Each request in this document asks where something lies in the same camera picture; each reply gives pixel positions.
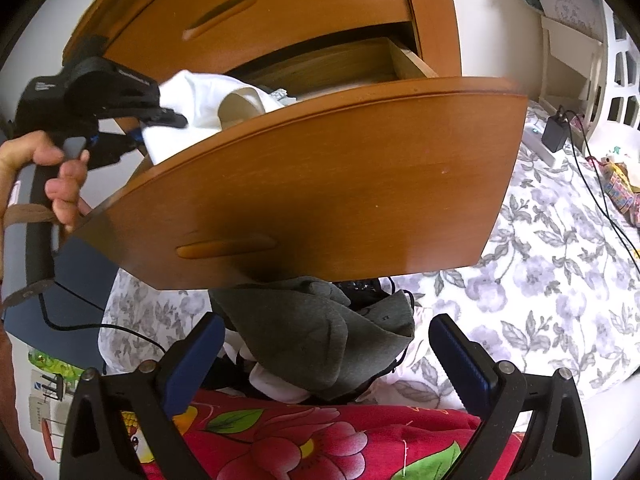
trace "open drawer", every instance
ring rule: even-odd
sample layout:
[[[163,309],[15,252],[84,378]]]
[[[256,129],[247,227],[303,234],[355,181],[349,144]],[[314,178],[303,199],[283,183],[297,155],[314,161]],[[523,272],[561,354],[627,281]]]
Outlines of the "open drawer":
[[[398,40],[372,38],[301,54],[234,74],[254,86],[284,88],[298,100],[399,79],[437,74]]]
[[[324,95],[151,168],[77,234],[158,289],[473,265],[500,210],[526,107],[512,84],[487,78]]]

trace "wooden drawer handle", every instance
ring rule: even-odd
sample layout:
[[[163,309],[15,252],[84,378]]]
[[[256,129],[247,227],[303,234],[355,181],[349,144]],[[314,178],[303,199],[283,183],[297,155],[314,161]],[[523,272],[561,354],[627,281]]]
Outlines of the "wooden drawer handle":
[[[182,40],[194,40],[217,24],[247,10],[258,0],[227,0],[205,13],[182,33]]]
[[[277,246],[277,242],[266,235],[249,235],[246,238],[232,240],[210,240],[178,247],[175,252],[185,260],[201,260],[203,258],[219,258],[220,256],[236,256],[237,254],[268,251]]]

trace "black charger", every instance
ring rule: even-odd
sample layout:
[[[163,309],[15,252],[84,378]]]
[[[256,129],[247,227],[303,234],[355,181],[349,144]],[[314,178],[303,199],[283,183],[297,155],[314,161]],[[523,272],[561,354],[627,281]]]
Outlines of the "black charger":
[[[566,140],[571,134],[571,124],[562,107],[556,114],[549,117],[546,122],[545,133],[542,134],[542,144],[548,147],[551,153],[562,150]]]

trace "blue rubber pad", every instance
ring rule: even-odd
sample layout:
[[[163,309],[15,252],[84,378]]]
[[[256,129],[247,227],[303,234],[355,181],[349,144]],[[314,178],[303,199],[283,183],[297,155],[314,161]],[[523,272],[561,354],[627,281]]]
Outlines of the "blue rubber pad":
[[[465,409],[484,420],[492,408],[491,384],[440,316],[431,321],[429,342]]]
[[[224,342],[225,322],[214,316],[166,380],[162,408],[168,416],[187,411]]]

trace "floral bedsheet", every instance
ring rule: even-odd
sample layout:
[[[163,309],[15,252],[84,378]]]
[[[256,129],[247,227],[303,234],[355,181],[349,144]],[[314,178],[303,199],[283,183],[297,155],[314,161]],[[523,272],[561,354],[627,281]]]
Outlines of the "floral bedsheet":
[[[527,123],[544,129],[547,117],[530,104]],[[577,173],[569,144],[565,152],[568,160],[552,170],[521,145],[500,215],[476,266],[394,278],[417,299],[416,337],[401,367],[376,380],[362,400],[462,407],[428,345],[429,322],[443,312],[495,360],[511,360],[520,370],[541,375],[569,368],[583,399],[640,367],[636,269]],[[578,157],[604,204],[593,168]],[[640,246],[638,232],[610,202],[609,211]],[[205,291],[157,291],[121,270],[104,322],[132,328],[167,347],[209,310]],[[100,331],[98,345],[113,372],[160,357],[149,343],[110,329]]]

